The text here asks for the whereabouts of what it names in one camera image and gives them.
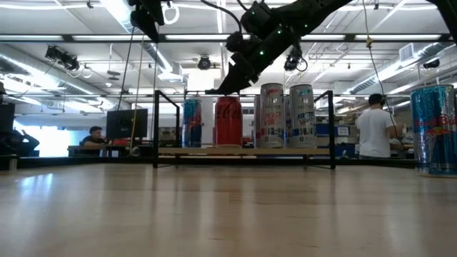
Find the seated person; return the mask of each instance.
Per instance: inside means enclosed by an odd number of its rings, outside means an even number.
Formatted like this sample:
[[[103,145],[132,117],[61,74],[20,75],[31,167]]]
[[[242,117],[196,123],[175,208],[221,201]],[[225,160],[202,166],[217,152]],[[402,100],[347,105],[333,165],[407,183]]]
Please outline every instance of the seated person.
[[[27,157],[40,144],[33,136],[22,131],[13,131],[13,133],[3,133],[0,138],[0,155],[16,154],[17,156]]]
[[[106,141],[101,137],[101,127],[93,126],[89,130],[90,136],[81,141],[82,146],[100,146],[105,145]]]

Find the wooden board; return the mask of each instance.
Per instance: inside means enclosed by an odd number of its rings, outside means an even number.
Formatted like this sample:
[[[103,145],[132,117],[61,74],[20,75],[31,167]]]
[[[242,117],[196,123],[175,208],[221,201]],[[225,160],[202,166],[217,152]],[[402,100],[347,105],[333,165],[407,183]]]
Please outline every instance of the wooden board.
[[[304,155],[304,154],[330,154],[328,149],[298,149],[298,148],[273,148],[273,149],[249,149],[249,148],[159,148],[161,154],[243,154],[243,155]]]

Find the white t-shirt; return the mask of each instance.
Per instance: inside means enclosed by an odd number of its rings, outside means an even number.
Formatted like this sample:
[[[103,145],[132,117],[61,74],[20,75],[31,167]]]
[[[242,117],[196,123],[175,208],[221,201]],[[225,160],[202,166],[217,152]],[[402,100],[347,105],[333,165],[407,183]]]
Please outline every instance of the white t-shirt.
[[[381,109],[365,111],[356,121],[360,131],[360,151],[362,156],[391,157],[390,136],[387,128],[394,126],[391,115]]]

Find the soda can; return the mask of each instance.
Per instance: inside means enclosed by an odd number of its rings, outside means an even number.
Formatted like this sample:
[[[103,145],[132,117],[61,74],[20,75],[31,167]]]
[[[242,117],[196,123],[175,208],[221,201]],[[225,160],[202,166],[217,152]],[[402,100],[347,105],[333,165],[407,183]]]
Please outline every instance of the soda can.
[[[183,102],[183,147],[201,147],[201,101],[186,99]]]
[[[453,86],[428,86],[411,93],[414,155],[422,176],[457,177],[456,96]]]
[[[243,111],[238,97],[220,97],[216,102],[216,145],[241,146]]]
[[[261,87],[261,147],[284,147],[284,97],[281,84]]]
[[[261,132],[261,115],[260,115],[260,96],[254,98],[254,147],[261,147],[260,132]]]
[[[291,97],[284,96],[284,108],[286,113],[285,130],[284,130],[284,141],[286,142],[286,148],[293,148],[291,143],[292,138],[292,115],[291,115]]]
[[[294,148],[316,148],[316,115],[312,85],[292,86],[290,89],[292,137]]]

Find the air vent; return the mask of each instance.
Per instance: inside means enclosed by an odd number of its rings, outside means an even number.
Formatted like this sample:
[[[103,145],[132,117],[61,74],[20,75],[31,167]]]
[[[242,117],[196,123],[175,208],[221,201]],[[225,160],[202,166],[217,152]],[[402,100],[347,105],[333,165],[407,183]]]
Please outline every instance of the air vent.
[[[414,58],[414,44],[408,44],[400,49],[400,62],[408,61]]]

